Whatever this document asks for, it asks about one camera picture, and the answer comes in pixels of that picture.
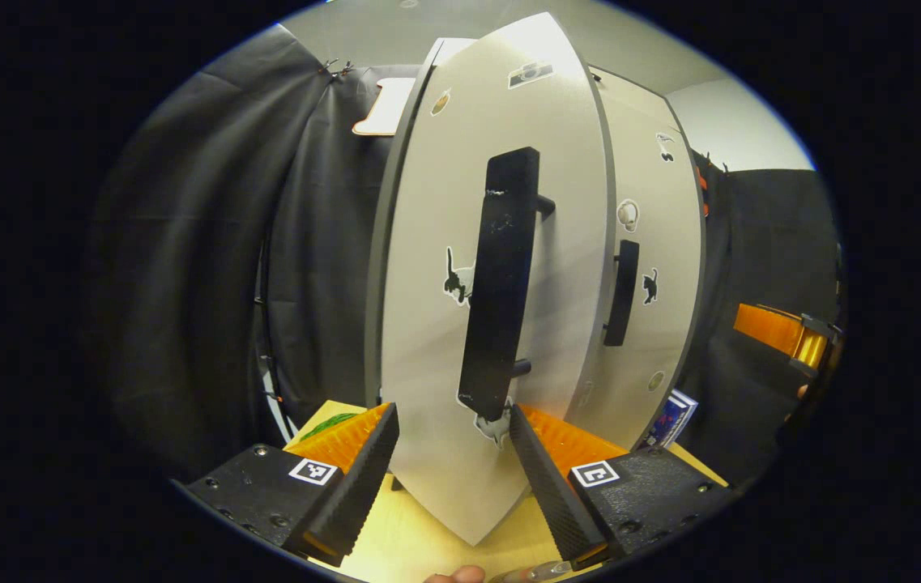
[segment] green object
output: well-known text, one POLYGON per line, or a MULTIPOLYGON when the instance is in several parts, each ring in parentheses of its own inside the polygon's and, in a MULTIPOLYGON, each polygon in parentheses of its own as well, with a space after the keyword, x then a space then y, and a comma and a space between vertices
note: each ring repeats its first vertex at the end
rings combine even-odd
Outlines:
POLYGON ((332 428, 338 423, 341 423, 342 421, 347 421, 349 419, 352 419, 352 417, 356 417, 356 415, 358 414, 359 413, 338 413, 337 415, 335 415, 334 417, 331 417, 327 421, 323 421, 319 425, 316 425, 316 427, 313 428, 313 431, 308 432, 308 434, 305 434, 304 436, 302 436, 301 439, 298 440, 298 442, 301 443, 303 440, 307 440, 311 438, 311 436, 315 436, 319 432, 322 432, 323 429, 332 428))

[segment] camera sticker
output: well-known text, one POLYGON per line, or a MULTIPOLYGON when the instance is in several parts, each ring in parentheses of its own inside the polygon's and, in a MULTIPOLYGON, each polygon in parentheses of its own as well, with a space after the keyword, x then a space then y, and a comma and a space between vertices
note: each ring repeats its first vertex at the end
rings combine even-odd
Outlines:
POLYGON ((522 69, 512 70, 507 77, 507 88, 515 89, 533 81, 553 76, 553 65, 548 62, 531 62, 522 69))

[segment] orange object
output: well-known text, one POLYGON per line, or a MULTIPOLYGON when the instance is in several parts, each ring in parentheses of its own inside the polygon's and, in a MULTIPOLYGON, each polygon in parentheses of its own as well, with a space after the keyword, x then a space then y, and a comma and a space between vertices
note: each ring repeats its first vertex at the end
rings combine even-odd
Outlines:
POLYGON ((546 448, 546 453, 553 460, 557 471, 568 479, 568 472, 574 466, 592 464, 601 460, 611 460, 612 457, 626 455, 629 450, 620 447, 609 440, 604 440, 583 429, 576 428, 571 423, 561 421, 531 406, 518 405, 522 413, 526 414, 528 424, 546 448))
POLYGON ((284 451, 316 462, 338 466, 342 473, 346 474, 389 405, 384 402, 332 428, 323 429, 307 440, 285 447, 284 451))
POLYGON ((705 182, 705 178, 701 176, 701 169, 694 166, 694 172, 697 172, 697 183, 701 185, 701 189, 709 189, 708 182, 705 182))
POLYGON ((734 330, 801 361, 809 368, 820 365, 827 338, 802 326, 802 318, 767 306, 740 304, 734 330))

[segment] ceiling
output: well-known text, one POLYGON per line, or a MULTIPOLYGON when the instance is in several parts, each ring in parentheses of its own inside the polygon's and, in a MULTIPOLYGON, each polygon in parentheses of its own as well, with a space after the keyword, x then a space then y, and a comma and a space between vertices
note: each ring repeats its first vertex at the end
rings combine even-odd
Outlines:
POLYGON ((543 11, 587 63, 663 95, 730 77, 682 40, 596 0, 334 0, 282 24, 321 60, 419 64, 438 37, 479 38, 543 11))

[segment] sticker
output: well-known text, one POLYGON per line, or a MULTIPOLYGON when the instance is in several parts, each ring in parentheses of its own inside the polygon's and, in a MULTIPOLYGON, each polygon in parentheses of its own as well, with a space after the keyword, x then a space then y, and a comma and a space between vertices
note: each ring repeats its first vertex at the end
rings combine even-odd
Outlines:
POLYGON ((585 388, 582 389, 582 396, 579 398, 578 406, 583 407, 590 402, 590 395, 593 394, 593 388, 593 381, 586 381, 585 388))
POLYGON ((453 248, 446 247, 446 281, 442 294, 453 298, 457 306, 471 307, 471 293, 475 290, 475 266, 453 269, 453 248))
POLYGON ((438 96, 437 102, 435 102, 434 107, 431 108, 432 117, 438 115, 442 110, 446 109, 446 104, 450 102, 450 91, 452 90, 452 87, 445 89, 445 91, 442 92, 442 95, 438 96))
POLYGON ((655 389, 660 387, 661 381, 664 381, 664 380, 665 380, 665 372, 663 372, 663 370, 659 370, 659 372, 652 374, 651 380, 648 381, 649 394, 651 394, 651 392, 654 392, 655 389))
POLYGON ((475 414, 475 428, 485 439, 496 444, 499 450, 504 449, 504 436, 507 436, 511 428, 512 405, 514 405, 514 401, 508 395, 507 402, 504 403, 504 414, 496 421, 486 421, 481 415, 475 414))
POLYGON ((641 211, 638 209, 637 203, 632 202, 630 199, 623 200, 623 202, 619 203, 616 215, 619 217, 619 225, 622 225, 626 232, 635 232, 637 230, 637 221, 641 218, 641 211))
POLYGON ((654 277, 649 275, 644 275, 644 291, 648 292, 648 296, 644 298, 644 305, 654 303, 658 299, 658 270, 651 268, 654 272, 654 277))
POLYGON ((672 162, 674 158, 672 158, 672 154, 670 154, 670 152, 665 149, 665 143, 675 143, 676 140, 672 139, 667 134, 658 132, 655 134, 655 141, 657 141, 658 147, 661 149, 661 159, 663 159, 665 162, 672 162))
POLYGON ((553 65, 548 62, 531 62, 522 69, 512 70, 507 76, 507 88, 515 89, 533 81, 553 76, 553 65))
POLYGON ((593 462, 593 464, 583 464, 572 468, 575 472, 575 479, 579 480, 585 487, 600 486, 602 483, 609 483, 619 479, 619 474, 615 473, 608 462, 593 462))
POLYGON ((323 484, 327 483, 327 480, 334 475, 334 471, 337 469, 337 467, 330 464, 324 464, 324 462, 302 460, 298 462, 298 465, 295 466, 288 475, 294 479, 315 483, 316 486, 323 486, 323 484))

